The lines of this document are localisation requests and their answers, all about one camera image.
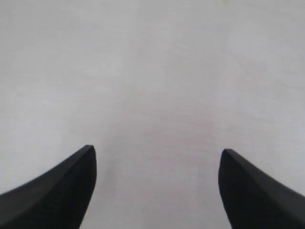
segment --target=white wall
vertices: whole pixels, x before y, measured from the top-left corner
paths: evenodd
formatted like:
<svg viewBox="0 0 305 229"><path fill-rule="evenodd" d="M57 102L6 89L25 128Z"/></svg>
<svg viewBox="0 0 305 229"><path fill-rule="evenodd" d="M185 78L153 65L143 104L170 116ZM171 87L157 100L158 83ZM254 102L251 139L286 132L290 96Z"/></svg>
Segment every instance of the white wall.
<svg viewBox="0 0 305 229"><path fill-rule="evenodd" d="M305 194L303 0L0 1L0 192L84 144L83 229L227 229L233 148Z"/></svg>

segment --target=white surface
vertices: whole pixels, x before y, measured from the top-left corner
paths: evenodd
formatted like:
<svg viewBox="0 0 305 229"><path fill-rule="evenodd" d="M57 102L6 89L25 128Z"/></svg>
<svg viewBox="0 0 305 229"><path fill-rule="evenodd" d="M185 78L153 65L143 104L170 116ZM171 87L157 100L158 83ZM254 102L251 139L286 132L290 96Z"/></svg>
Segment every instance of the white surface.
<svg viewBox="0 0 305 229"><path fill-rule="evenodd" d="M305 194L302 0L1 0L0 192L84 144L83 229L227 229L233 148Z"/></svg>

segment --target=black object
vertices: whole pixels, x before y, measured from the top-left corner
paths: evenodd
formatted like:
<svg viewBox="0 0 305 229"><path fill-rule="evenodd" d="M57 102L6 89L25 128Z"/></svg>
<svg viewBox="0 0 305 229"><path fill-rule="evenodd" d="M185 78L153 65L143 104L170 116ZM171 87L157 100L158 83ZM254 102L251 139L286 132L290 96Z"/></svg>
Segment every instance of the black object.
<svg viewBox="0 0 305 229"><path fill-rule="evenodd" d="M84 146L29 183L0 196L0 229L78 229L96 182L93 146Z"/></svg>
<svg viewBox="0 0 305 229"><path fill-rule="evenodd" d="M225 149L219 189L233 229L305 229L305 197Z"/></svg>

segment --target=white backdrop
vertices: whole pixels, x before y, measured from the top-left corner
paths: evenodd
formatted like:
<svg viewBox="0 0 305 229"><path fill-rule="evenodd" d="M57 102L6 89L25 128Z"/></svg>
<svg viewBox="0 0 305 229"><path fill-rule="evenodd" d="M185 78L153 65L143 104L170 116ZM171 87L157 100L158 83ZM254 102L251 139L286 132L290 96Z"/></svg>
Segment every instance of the white backdrop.
<svg viewBox="0 0 305 229"><path fill-rule="evenodd" d="M305 194L303 0L1 0L0 192L94 144L83 229L228 229L233 148Z"/></svg>

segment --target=white floor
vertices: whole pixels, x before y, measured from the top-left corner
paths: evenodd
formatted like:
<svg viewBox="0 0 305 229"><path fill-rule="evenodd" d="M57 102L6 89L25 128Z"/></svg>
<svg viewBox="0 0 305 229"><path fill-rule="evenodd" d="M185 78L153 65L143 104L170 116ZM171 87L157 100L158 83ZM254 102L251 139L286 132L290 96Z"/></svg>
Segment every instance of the white floor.
<svg viewBox="0 0 305 229"><path fill-rule="evenodd" d="M228 229L233 148L305 194L303 0L1 0L0 192L84 144L83 229Z"/></svg>

